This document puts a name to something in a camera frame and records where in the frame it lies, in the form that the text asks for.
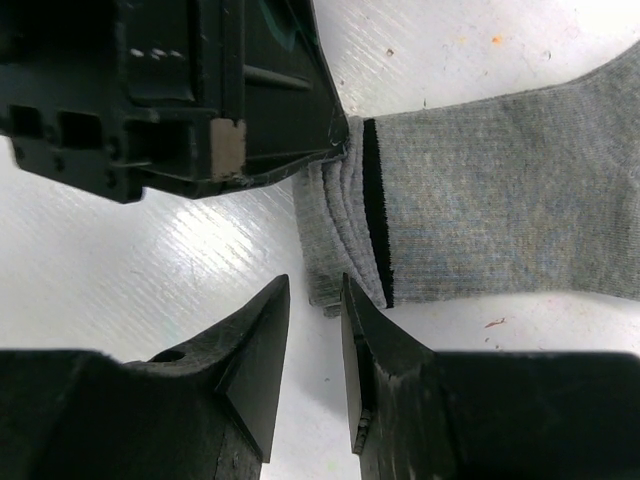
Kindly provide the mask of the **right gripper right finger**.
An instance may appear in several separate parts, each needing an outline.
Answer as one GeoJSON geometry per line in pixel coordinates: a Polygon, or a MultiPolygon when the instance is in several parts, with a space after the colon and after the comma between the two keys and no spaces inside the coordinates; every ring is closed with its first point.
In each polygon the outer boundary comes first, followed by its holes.
{"type": "Polygon", "coordinates": [[[365,479],[635,479],[639,360],[436,352],[359,284],[341,295],[351,448],[365,479]]]}

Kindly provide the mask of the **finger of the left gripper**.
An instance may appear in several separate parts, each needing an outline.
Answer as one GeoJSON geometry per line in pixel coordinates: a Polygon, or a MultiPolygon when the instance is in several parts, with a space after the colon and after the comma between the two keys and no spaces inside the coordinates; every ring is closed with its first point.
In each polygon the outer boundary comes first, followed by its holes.
{"type": "Polygon", "coordinates": [[[224,115],[244,129],[228,188],[277,183],[346,145],[348,122],[310,1],[224,4],[224,115]]]}

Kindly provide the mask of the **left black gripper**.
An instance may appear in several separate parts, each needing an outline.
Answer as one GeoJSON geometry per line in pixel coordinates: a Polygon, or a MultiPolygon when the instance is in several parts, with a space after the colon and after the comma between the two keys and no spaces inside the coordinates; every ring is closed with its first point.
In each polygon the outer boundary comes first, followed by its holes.
{"type": "Polygon", "coordinates": [[[241,1],[5,1],[1,132],[24,171],[119,203],[244,188],[241,1]]]}

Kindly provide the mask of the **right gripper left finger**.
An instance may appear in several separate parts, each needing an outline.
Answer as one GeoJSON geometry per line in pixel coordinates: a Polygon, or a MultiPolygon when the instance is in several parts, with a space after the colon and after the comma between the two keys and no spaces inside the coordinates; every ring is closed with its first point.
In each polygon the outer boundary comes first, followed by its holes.
{"type": "Polygon", "coordinates": [[[3,350],[5,479],[256,479],[270,459],[289,279],[147,361],[3,350]]]}

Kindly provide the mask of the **grey striped sock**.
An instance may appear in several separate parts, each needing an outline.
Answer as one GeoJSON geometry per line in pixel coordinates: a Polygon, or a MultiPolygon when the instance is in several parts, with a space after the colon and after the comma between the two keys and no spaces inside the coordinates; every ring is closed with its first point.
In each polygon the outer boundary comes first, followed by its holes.
{"type": "Polygon", "coordinates": [[[567,83],[354,117],[293,181],[310,303],[639,296],[639,50],[567,83]]]}

